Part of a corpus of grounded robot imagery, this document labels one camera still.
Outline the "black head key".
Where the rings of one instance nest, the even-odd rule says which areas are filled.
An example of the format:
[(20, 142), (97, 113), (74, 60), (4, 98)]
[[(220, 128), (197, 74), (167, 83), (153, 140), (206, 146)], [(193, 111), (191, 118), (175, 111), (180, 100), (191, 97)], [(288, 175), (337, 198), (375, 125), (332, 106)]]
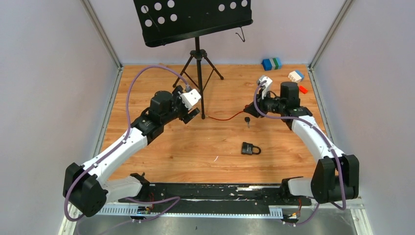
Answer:
[(250, 117), (244, 118), (244, 121), (246, 122), (248, 128), (250, 127), (250, 120), (251, 120)]

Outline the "red cable lock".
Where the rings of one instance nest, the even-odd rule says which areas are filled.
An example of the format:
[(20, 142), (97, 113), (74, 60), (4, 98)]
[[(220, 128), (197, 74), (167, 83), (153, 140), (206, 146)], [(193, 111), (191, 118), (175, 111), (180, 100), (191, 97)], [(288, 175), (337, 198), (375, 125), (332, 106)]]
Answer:
[(212, 117), (212, 116), (206, 116), (206, 117), (209, 118), (209, 119), (215, 120), (215, 121), (229, 121), (229, 120), (232, 120), (233, 118), (237, 117), (238, 115), (242, 114), (243, 112), (244, 111), (241, 110), (241, 111), (237, 112), (236, 114), (234, 114), (233, 116), (228, 117), (228, 118), (216, 118), (216, 117)]

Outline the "black padlock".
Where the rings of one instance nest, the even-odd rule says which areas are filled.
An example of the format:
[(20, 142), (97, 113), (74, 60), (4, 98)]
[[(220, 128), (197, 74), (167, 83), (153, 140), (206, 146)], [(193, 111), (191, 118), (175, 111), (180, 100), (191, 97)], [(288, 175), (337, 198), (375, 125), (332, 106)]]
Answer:
[(242, 142), (241, 154), (242, 155), (259, 155), (261, 149), (258, 146), (253, 145), (252, 143)]

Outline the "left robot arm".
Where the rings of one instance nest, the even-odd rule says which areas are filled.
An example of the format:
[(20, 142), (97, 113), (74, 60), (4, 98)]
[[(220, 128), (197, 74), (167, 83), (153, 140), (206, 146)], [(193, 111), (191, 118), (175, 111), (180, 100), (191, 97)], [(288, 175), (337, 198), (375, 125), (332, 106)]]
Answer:
[(195, 107), (201, 95), (196, 89), (178, 86), (173, 92), (158, 91), (150, 106), (133, 122), (126, 132), (98, 156), (81, 165), (70, 164), (65, 171), (63, 196), (83, 216), (92, 217), (105, 204), (133, 197), (145, 202), (150, 196), (149, 182), (132, 173), (120, 180), (109, 177), (127, 159), (149, 145), (163, 133), (164, 127), (175, 119), (187, 124), (199, 113)]

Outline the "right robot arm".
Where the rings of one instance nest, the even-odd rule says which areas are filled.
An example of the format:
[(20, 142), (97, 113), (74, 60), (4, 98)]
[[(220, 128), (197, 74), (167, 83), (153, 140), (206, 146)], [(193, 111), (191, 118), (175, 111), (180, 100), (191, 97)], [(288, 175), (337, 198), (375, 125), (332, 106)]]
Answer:
[(271, 86), (270, 78), (258, 79), (253, 101), (244, 112), (256, 118), (282, 120), (302, 140), (317, 163), (311, 178), (282, 180), (281, 201), (290, 205), (299, 196), (305, 196), (344, 210), (346, 201), (359, 195), (359, 160), (339, 149), (321, 130), (312, 113), (300, 105), (297, 83), (282, 82), (280, 95), (275, 97), (270, 96)]

